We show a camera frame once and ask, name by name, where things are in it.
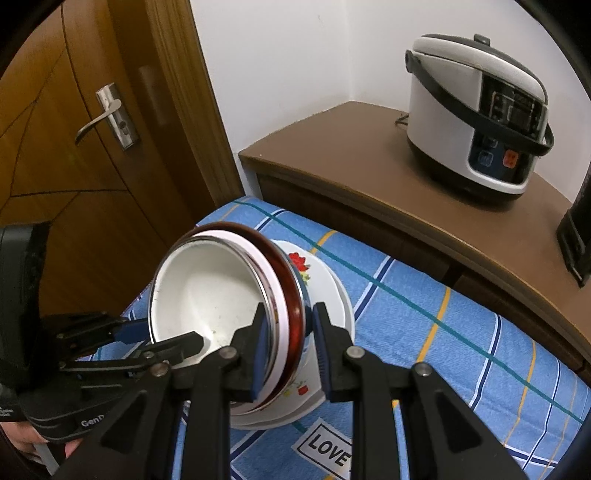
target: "rice cooker handle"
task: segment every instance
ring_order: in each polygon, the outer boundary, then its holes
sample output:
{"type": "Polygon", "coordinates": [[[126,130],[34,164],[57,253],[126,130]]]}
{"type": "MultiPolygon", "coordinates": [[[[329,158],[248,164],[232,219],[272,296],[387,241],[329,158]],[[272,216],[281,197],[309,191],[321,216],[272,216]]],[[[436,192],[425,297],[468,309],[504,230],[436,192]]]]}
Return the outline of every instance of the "rice cooker handle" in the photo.
{"type": "Polygon", "coordinates": [[[417,58],[417,56],[410,50],[406,51],[405,60],[407,71],[417,78],[421,85],[433,95],[435,100],[464,123],[478,130],[481,134],[494,138],[519,152],[534,155],[536,157],[543,157],[554,146],[554,135],[552,134],[552,129],[549,125],[546,125],[546,130],[544,132],[545,143],[532,140],[530,137],[526,137],[505,125],[501,125],[493,119],[488,118],[486,115],[482,115],[482,113],[473,110],[459,98],[452,95],[425,69],[425,67],[423,67],[419,58],[417,58]]]}

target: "door handle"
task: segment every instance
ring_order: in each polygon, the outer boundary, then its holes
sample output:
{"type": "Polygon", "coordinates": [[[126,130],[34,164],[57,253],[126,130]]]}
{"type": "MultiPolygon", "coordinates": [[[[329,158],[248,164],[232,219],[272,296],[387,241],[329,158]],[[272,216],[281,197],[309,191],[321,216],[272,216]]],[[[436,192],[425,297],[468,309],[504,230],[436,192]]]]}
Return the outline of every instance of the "door handle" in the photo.
{"type": "Polygon", "coordinates": [[[127,150],[129,147],[136,144],[139,141],[139,135],[123,106],[116,85],[114,83],[105,85],[100,90],[97,90],[96,97],[105,111],[78,130],[74,143],[76,145],[80,143],[82,138],[84,138],[84,136],[92,130],[97,123],[106,119],[109,122],[111,131],[119,141],[123,150],[127,150]]]}
{"type": "Polygon", "coordinates": [[[78,133],[76,134],[76,138],[74,139],[74,143],[76,145],[78,143],[80,143],[80,140],[82,140],[82,138],[84,138],[84,136],[88,132],[90,132],[90,130],[92,130],[98,122],[104,120],[109,115],[113,115],[113,113],[115,113],[117,110],[119,110],[122,105],[123,105],[123,103],[121,103],[121,100],[119,100],[118,98],[113,100],[113,102],[109,105],[109,109],[105,113],[100,114],[94,120],[91,120],[85,126],[83,126],[82,128],[80,128],[78,130],[78,133]]]}

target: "human hand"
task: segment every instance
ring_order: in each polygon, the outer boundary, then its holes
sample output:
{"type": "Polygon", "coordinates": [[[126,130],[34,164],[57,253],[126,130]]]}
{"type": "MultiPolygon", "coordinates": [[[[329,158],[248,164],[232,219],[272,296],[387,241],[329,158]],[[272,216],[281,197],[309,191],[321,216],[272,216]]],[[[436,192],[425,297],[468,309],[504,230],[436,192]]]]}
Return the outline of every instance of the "human hand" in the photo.
{"type": "MultiPolygon", "coordinates": [[[[4,430],[6,437],[14,448],[22,453],[29,455],[36,455],[35,443],[47,443],[47,440],[39,435],[38,431],[27,421],[9,421],[0,423],[0,427],[4,430]]],[[[74,450],[80,445],[82,439],[72,440],[66,443],[64,450],[66,458],[68,458],[74,450]]]]}

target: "stack of bowls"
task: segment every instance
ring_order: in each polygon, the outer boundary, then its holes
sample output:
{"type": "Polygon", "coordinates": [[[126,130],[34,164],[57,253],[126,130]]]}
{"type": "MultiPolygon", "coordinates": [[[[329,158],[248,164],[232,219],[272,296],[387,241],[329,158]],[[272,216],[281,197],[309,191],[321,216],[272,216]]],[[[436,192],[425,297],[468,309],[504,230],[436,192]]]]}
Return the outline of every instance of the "stack of bowls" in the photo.
{"type": "Polygon", "coordinates": [[[230,222],[194,228],[164,258],[152,283],[149,321],[153,342],[196,331],[204,348],[182,366],[229,345],[265,306],[269,356],[262,390],[253,403],[232,404],[240,416],[273,402],[294,379],[311,329],[308,292],[287,254],[258,231],[230,222]]]}

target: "blue checkered tablecloth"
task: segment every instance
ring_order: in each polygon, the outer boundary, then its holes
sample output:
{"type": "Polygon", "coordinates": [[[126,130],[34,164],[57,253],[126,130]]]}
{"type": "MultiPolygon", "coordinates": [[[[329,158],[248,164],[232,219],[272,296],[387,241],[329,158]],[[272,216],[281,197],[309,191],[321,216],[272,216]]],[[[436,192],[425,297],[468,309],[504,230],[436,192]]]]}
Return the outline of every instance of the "blue checkered tablecloth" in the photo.
{"type": "MultiPolygon", "coordinates": [[[[248,225],[322,259],[339,276],[354,305],[356,344],[392,364],[432,364],[530,479],[545,478],[557,465],[591,407],[589,388],[511,322],[367,245],[261,200],[238,199],[199,225],[218,220],[248,225]]],[[[124,315],[146,316],[147,301],[148,289],[124,315]]],[[[120,358],[129,350],[129,345],[112,343],[94,358],[120,358]]],[[[397,406],[394,416],[402,477],[408,479],[397,406]]],[[[183,421],[176,478],[184,426],[183,421]]],[[[324,403],[284,427],[233,430],[232,478],[348,479],[351,427],[349,404],[324,403]]]]}

